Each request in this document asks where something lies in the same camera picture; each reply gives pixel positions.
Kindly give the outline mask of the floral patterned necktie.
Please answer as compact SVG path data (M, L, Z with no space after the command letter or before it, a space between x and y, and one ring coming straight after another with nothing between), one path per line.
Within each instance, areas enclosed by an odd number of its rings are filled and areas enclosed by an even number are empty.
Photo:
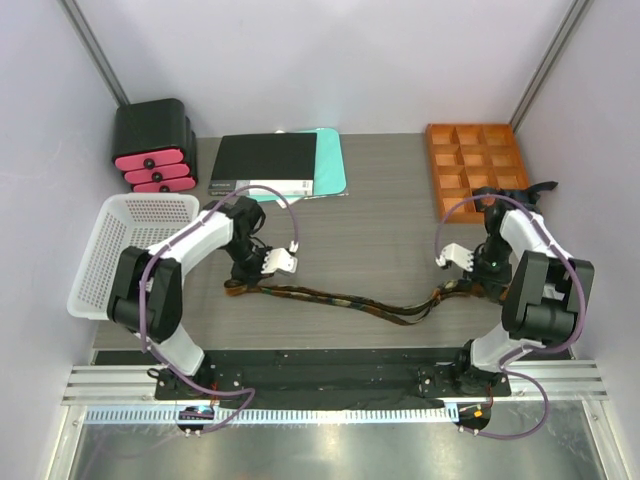
M468 280L450 280L438 285L423 302L412 306L396 306L367 297L330 293L301 286L249 285L240 280L227 280L224 290L228 296L264 294L289 300L355 310L386 320L399 326L415 325L423 320L442 302L454 297L484 296L481 288Z

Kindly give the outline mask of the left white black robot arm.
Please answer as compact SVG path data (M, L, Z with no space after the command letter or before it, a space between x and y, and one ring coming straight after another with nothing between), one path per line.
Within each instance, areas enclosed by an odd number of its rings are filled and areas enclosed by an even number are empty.
M269 248L253 239L266 220L247 197L211 204L187 227L146 249L128 247L119 257L106 314L109 320L153 346L162 361L180 371L179 388L190 398L205 397L213 385L206 355L181 325L186 275L216 250L232 259L231 286L255 284Z

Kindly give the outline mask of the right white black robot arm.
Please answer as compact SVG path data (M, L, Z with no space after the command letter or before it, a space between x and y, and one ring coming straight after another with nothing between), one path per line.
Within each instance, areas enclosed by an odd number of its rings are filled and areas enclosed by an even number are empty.
M440 252L440 261L462 269L471 293L501 307L497 326L459 351L451 380L462 394L486 392L513 361L561 352L582 333L595 268L553 237L537 206L541 189L474 191L485 241L473 250L449 244Z

